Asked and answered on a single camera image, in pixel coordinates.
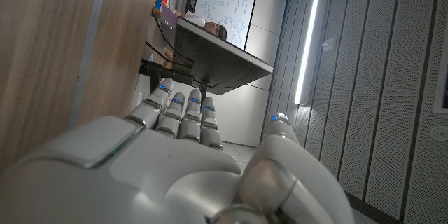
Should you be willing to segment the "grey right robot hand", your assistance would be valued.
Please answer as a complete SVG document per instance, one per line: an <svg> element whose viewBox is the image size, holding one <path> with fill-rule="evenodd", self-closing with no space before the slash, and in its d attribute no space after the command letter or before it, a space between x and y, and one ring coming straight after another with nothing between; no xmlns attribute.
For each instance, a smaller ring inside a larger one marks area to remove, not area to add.
<svg viewBox="0 0 448 224"><path fill-rule="evenodd" d="M245 169L213 99L166 78L126 118L46 142L1 175L2 223L352 223L333 174L275 113Z"/></svg>

